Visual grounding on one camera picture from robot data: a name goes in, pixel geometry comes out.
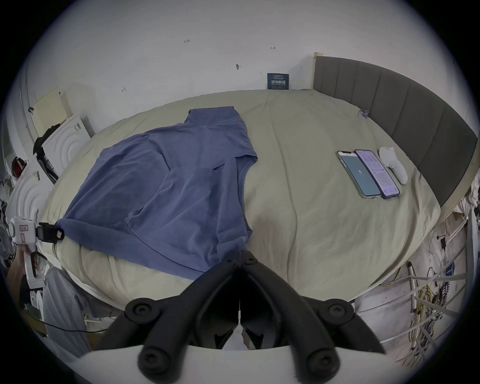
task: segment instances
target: blue t-shirt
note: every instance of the blue t-shirt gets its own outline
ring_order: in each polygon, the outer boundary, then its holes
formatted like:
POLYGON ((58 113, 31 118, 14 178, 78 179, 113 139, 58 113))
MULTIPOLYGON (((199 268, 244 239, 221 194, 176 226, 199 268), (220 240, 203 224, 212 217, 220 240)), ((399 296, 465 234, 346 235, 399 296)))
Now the blue t-shirt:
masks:
POLYGON ((257 160, 233 107, 104 149, 57 225, 95 251, 195 279, 252 234, 243 184, 257 160))

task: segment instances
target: gray headboard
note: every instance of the gray headboard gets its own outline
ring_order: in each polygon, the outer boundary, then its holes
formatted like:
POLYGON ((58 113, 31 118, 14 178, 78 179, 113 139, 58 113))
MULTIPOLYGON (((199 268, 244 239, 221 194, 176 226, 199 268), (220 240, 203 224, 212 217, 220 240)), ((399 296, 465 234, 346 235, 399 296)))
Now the gray headboard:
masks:
MULTIPOLYGON (((368 110, 369 117, 416 165, 440 206, 459 186, 472 162, 475 173, 479 169, 478 156, 472 160, 477 152, 475 133, 432 91, 399 73, 362 61, 318 56, 314 65, 313 89, 368 110)), ((475 173, 464 183, 463 194, 475 173)), ((455 204, 463 196, 457 195, 455 204)))

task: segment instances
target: smartphone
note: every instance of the smartphone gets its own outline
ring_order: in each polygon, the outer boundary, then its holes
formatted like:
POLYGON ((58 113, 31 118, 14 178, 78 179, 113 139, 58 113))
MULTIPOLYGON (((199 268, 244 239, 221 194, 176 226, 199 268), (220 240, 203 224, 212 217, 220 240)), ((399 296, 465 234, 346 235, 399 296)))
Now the smartphone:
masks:
POLYGON ((368 170, 356 153, 338 151, 336 156, 349 174, 362 198, 372 199, 382 195, 375 180, 368 173, 368 170))
POLYGON ((400 190, 375 153, 368 149, 357 149, 355 153, 375 180, 384 199, 400 195, 400 190))

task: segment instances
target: black clamp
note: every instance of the black clamp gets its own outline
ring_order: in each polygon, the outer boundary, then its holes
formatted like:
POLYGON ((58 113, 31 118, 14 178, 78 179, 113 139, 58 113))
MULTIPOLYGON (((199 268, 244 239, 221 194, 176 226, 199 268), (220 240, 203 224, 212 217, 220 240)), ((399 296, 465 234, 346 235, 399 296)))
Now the black clamp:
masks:
POLYGON ((173 383, 188 344, 223 348, 238 325, 239 303, 240 324, 255 348, 290 345, 302 383, 335 376, 340 368, 335 347, 385 353, 348 302, 300 296, 248 251, 231 254, 178 296, 131 301, 96 349, 143 344, 141 372, 155 383, 173 383))
POLYGON ((35 229, 37 238, 47 243, 57 244, 57 241, 63 240, 65 234, 63 231, 49 223, 38 223, 38 227, 35 229))

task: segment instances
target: beige bedsheet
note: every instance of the beige bedsheet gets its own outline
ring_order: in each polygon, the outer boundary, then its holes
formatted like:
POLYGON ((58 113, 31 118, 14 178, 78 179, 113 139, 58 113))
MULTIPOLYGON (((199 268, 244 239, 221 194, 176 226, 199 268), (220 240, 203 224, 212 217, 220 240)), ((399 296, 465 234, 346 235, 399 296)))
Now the beige bedsheet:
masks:
MULTIPOLYGON (((121 120, 95 135, 51 192, 42 221, 63 217, 103 148, 183 122, 191 108, 234 106, 258 154, 244 191, 250 251, 301 295, 350 300, 382 281, 420 245, 440 207, 413 163, 359 109, 316 91, 234 91, 198 96, 121 120), (408 173, 399 198, 363 200, 335 152, 394 146, 408 173)), ((64 239, 43 244, 81 282, 118 305, 180 294, 191 281, 64 239)))

